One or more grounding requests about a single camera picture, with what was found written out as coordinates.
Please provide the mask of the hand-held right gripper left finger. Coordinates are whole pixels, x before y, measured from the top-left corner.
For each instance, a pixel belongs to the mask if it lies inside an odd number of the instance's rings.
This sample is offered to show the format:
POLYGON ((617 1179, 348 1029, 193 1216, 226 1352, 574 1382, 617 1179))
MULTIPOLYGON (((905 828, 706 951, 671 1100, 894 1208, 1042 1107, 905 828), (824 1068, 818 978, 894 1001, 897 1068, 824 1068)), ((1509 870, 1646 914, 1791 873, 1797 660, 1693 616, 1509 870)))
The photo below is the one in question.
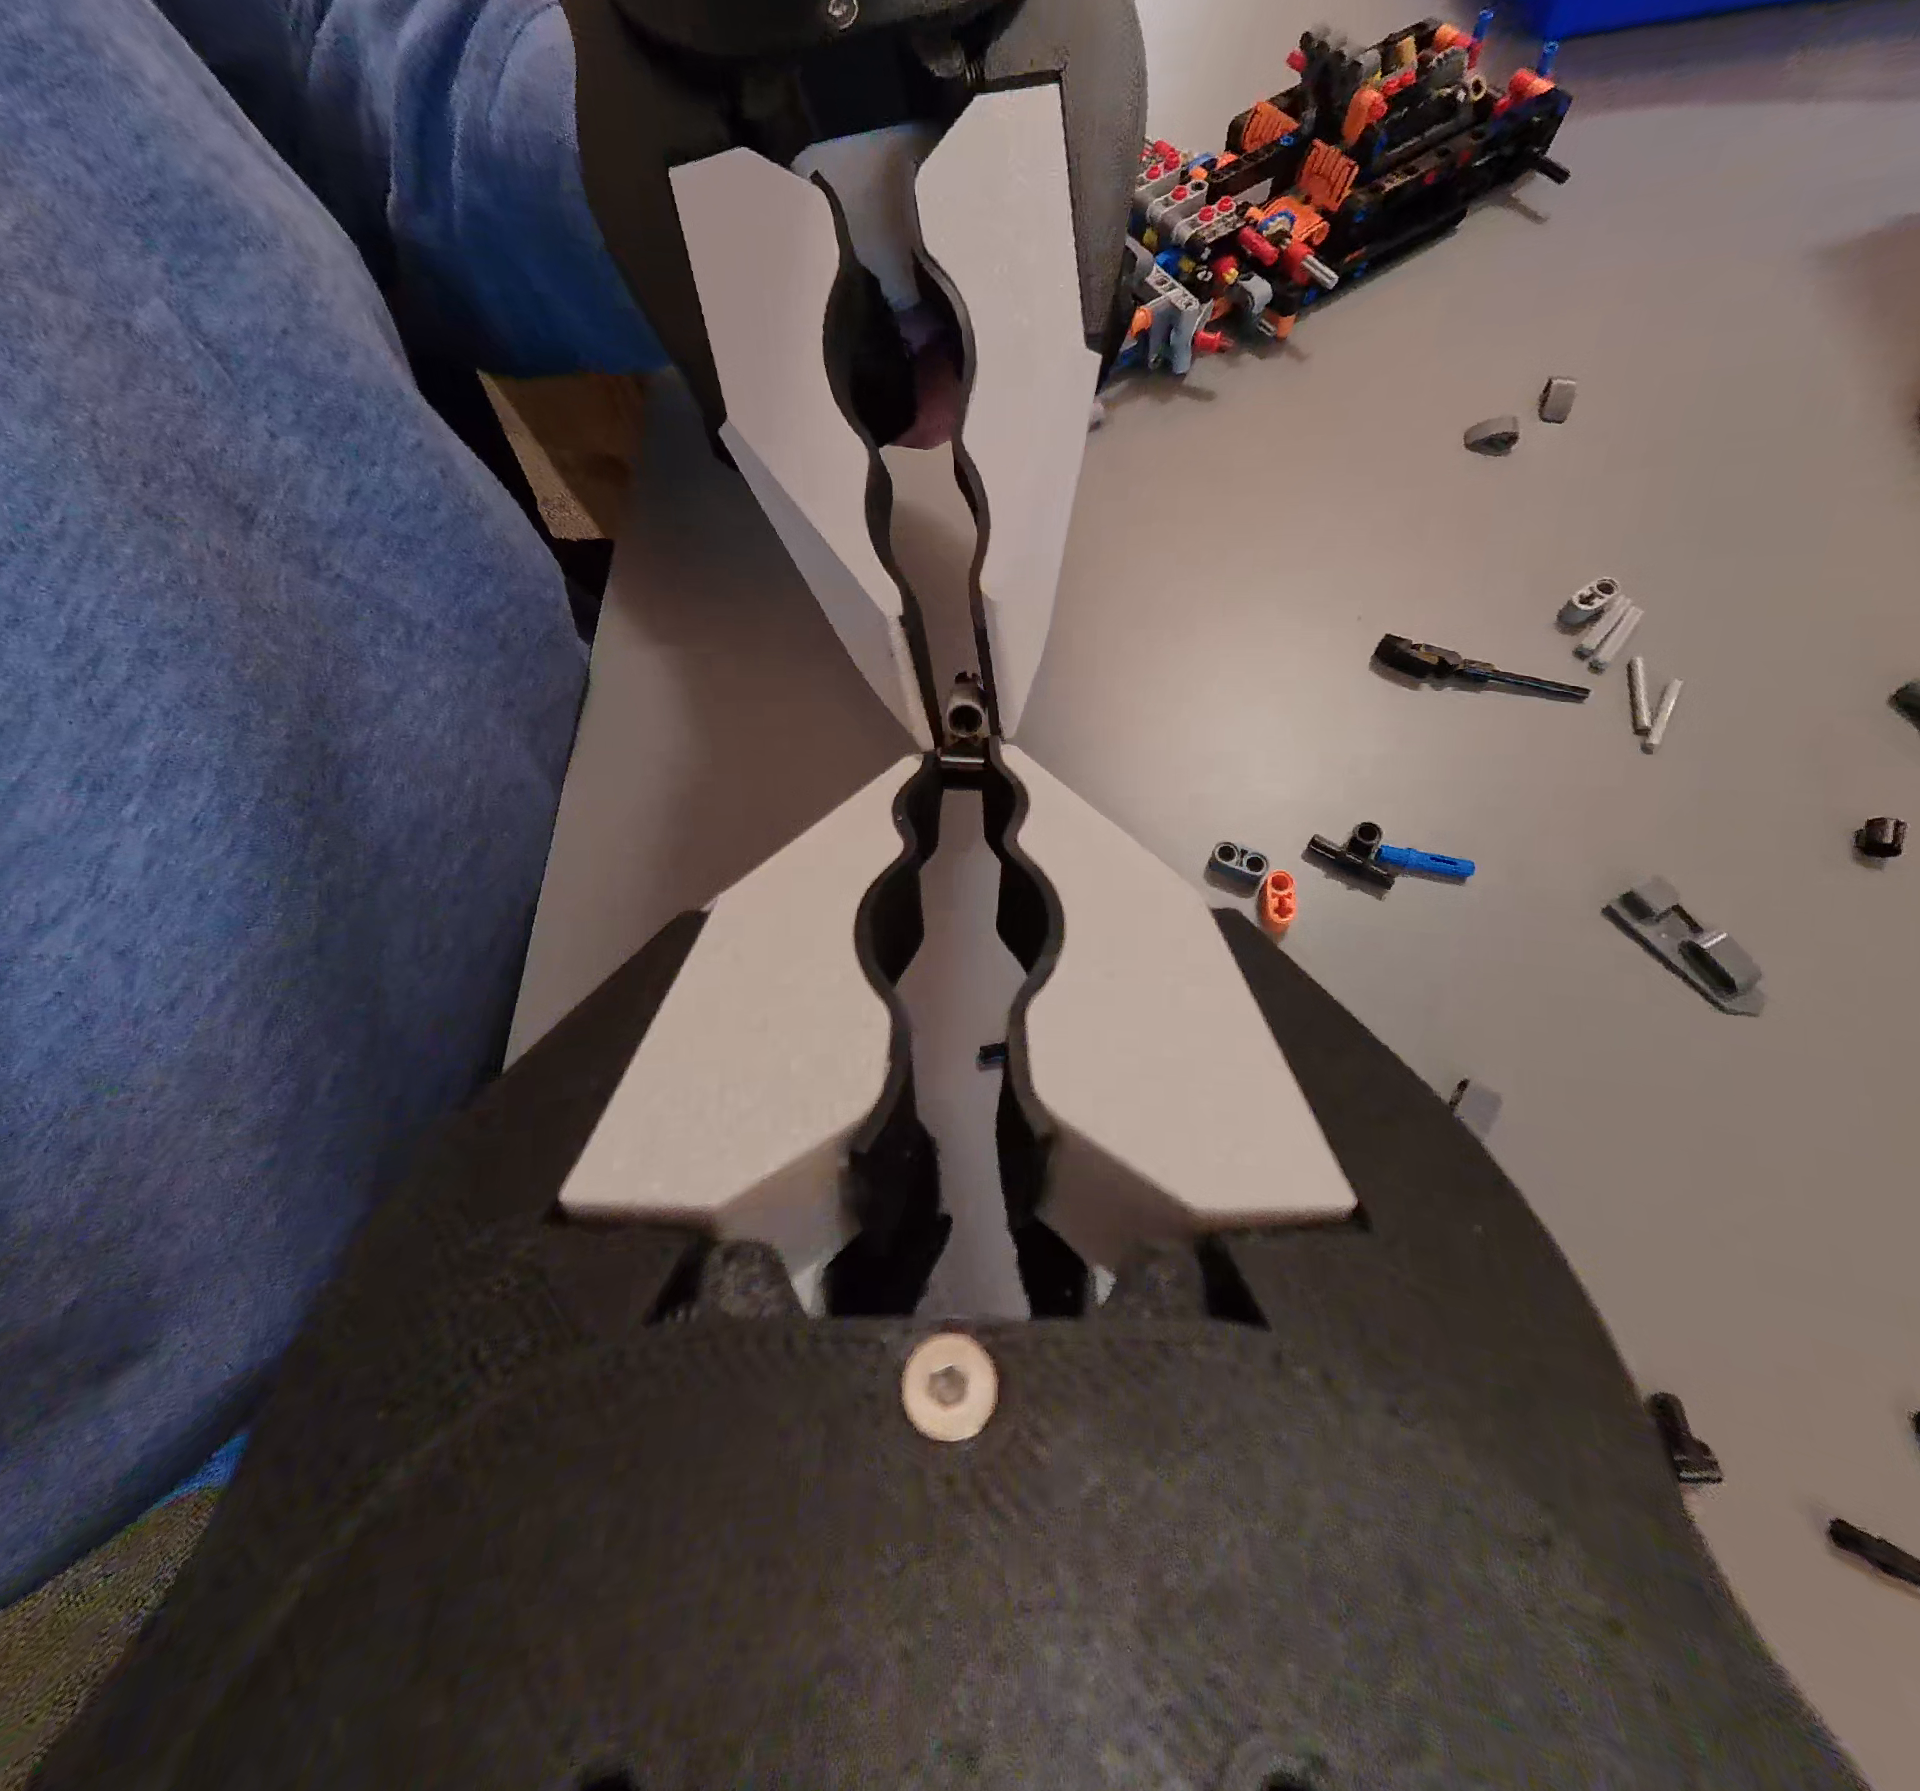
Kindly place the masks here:
POLYGON ((560 1214, 762 1245, 833 1315, 918 1308, 947 1214, 898 980, 942 790, 903 757, 708 906, 560 1214))

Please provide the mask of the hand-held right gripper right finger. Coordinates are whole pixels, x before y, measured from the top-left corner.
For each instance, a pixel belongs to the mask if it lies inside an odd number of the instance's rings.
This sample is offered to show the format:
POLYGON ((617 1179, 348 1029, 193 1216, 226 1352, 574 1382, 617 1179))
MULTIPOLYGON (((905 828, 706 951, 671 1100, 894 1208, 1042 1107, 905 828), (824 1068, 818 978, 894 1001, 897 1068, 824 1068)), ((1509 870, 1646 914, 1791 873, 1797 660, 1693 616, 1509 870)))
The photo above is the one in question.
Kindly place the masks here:
POLYGON ((995 935, 1021 967, 995 1107, 1037 1319, 1144 1247, 1342 1226, 1357 1192, 1197 887, 1024 751, 990 751, 995 935))

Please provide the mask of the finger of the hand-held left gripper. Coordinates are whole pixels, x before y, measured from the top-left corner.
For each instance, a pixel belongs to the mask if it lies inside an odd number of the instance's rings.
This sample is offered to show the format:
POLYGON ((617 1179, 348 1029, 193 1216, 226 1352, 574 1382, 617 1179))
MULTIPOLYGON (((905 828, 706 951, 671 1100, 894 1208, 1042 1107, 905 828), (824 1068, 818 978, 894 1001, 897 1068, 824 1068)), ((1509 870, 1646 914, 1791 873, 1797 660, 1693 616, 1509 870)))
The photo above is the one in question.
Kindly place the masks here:
POLYGON ((834 193, 746 147, 667 185, 722 394, 719 441, 854 666, 935 745, 918 605, 891 560, 893 484, 833 343, 862 265, 834 193))
POLYGON ((918 167, 914 197, 918 256, 960 326, 970 596, 995 728, 1015 741, 1044 665, 1097 375, 1059 87, 974 97, 918 167))

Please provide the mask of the partly built lego model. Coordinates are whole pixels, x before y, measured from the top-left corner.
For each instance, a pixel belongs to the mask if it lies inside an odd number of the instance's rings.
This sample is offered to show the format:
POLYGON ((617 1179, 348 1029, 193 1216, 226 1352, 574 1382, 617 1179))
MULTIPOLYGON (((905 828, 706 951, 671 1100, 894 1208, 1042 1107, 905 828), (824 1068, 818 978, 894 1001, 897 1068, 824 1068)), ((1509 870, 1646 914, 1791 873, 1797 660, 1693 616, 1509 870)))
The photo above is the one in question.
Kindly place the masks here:
POLYGON ((1454 233, 1524 178, 1564 185, 1550 147, 1572 109, 1544 40, 1526 66, 1484 65, 1493 12, 1420 19, 1360 43, 1313 28, 1289 83, 1218 147, 1146 140, 1126 231, 1114 375, 1185 377, 1454 233))

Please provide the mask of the black lego piece, blue pin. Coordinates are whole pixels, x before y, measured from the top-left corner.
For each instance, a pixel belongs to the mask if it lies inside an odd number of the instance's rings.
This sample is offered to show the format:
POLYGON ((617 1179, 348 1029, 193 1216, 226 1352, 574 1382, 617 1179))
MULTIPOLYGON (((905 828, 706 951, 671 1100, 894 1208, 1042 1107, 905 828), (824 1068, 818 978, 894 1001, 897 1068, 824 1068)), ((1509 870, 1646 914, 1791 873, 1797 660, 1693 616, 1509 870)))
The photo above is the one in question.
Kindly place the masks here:
POLYGON ((1312 837, 1303 856, 1370 891, 1387 891, 1403 878, 1458 886, 1476 876, 1476 865, 1466 859, 1386 844, 1373 821, 1355 823, 1340 843, 1312 837))

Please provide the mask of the black lego axle piece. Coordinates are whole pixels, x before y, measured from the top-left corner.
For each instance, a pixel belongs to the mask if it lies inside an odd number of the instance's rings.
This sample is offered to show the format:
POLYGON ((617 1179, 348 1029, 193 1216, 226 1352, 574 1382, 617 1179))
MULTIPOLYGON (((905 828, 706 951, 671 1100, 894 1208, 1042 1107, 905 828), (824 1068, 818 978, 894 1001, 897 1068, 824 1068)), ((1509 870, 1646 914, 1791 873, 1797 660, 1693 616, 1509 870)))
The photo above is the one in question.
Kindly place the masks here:
POLYGON ((1518 676, 1502 666, 1465 656, 1450 648, 1422 644, 1399 633, 1384 633, 1373 650, 1373 665, 1387 676, 1414 684, 1456 686, 1460 689, 1495 689, 1550 702, 1585 702, 1589 691, 1541 676, 1518 676))

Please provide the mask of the dark grey lego panel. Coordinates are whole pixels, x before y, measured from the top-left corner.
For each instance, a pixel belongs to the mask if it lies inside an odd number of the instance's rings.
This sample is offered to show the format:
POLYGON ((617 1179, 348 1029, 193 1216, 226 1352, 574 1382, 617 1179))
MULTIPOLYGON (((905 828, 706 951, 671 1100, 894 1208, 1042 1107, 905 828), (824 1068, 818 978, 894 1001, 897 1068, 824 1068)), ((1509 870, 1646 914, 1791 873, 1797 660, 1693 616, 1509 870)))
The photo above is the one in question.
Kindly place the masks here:
POLYGON ((1618 891, 1600 910, 1622 935, 1722 1013, 1758 1016, 1764 1012, 1758 963, 1725 928, 1688 913, 1678 890, 1666 880, 1652 878, 1618 891))

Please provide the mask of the scattered black lego pins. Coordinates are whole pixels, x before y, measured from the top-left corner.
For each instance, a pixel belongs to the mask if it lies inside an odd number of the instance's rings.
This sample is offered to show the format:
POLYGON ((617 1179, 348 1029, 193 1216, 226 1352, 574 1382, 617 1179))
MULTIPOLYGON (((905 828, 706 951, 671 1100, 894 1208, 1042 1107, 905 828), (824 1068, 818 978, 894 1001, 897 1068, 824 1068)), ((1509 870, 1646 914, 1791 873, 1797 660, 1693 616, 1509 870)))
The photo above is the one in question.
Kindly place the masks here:
MULTIPOLYGON (((1647 1395, 1643 1399, 1643 1411, 1654 1427, 1677 1484, 1716 1485, 1722 1481, 1722 1467, 1716 1454, 1697 1436, 1677 1395, 1647 1395)), ((1842 1517, 1824 1522, 1823 1537, 1844 1561, 1897 1588, 1917 1591, 1917 1555, 1914 1550, 1866 1532, 1842 1517)))

